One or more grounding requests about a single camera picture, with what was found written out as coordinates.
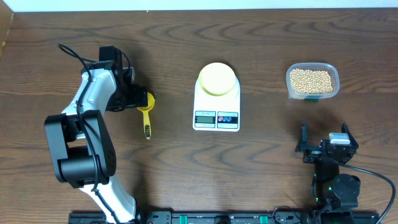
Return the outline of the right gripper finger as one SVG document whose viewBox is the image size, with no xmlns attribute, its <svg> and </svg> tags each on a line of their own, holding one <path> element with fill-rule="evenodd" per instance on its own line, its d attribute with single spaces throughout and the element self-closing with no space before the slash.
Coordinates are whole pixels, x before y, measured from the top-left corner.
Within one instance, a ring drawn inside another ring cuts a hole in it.
<svg viewBox="0 0 398 224">
<path fill-rule="evenodd" d="M 295 147 L 295 152 L 304 152 L 308 149 L 307 124 L 303 123 L 300 127 L 300 137 Z"/>
<path fill-rule="evenodd" d="M 354 138 L 354 137 L 352 136 L 352 134 L 350 133 L 350 131 L 349 131 L 348 126 L 347 126 L 346 123 L 343 123 L 343 124 L 342 124 L 342 126 L 341 126 L 341 132 L 348 135 L 348 138 L 349 138 L 349 140 L 350 140 L 351 146 L 357 146 L 357 145 L 358 145 L 357 141 L 355 140 L 355 138 Z"/>
</svg>

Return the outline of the yellow measuring scoop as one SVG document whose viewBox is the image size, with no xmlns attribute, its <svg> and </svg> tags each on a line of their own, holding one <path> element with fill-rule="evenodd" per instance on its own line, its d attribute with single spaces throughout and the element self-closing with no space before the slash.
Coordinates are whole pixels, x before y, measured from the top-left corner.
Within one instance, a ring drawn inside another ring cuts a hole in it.
<svg viewBox="0 0 398 224">
<path fill-rule="evenodd" d="M 147 93 L 147 99 L 148 99 L 148 105 L 146 107 L 137 107 L 139 111 L 142 112 L 143 115 L 143 125 L 144 125 L 144 134 L 146 139 L 150 139 L 152 136 L 152 128 L 150 125 L 150 118 L 149 118 L 149 112 L 154 108 L 155 106 L 155 98 L 151 93 Z"/>
</svg>

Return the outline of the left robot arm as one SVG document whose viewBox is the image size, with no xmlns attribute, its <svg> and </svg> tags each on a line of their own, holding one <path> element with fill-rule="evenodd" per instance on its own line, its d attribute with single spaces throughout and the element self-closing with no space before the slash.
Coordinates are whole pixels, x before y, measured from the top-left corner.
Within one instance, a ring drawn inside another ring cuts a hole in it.
<svg viewBox="0 0 398 224">
<path fill-rule="evenodd" d="M 101 209 L 71 212 L 69 223 L 147 223 L 146 213 L 116 175 L 116 152 L 104 121 L 107 111 L 147 106 L 146 87 L 134 83 L 134 69 L 123 66 L 127 55 L 114 46 L 100 47 L 98 60 L 82 58 L 64 44 L 58 47 L 83 68 L 72 102 L 44 123 L 54 173 Z"/>
</svg>

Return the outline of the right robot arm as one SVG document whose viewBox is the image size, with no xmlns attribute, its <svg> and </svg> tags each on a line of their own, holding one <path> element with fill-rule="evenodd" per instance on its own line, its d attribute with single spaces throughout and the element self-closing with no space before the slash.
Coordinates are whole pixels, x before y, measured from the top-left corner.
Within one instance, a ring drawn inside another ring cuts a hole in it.
<svg viewBox="0 0 398 224">
<path fill-rule="evenodd" d="M 361 181 L 358 177 L 342 174 L 340 167 L 350 161 L 359 145 L 344 123 L 339 133 L 330 133 L 318 146 L 308 143 L 307 125 L 301 134 L 295 152 L 303 154 L 303 162 L 315 166 L 312 195 L 316 207 L 303 215 L 303 223 L 353 223 L 352 209 L 358 206 Z"/>
</svg>

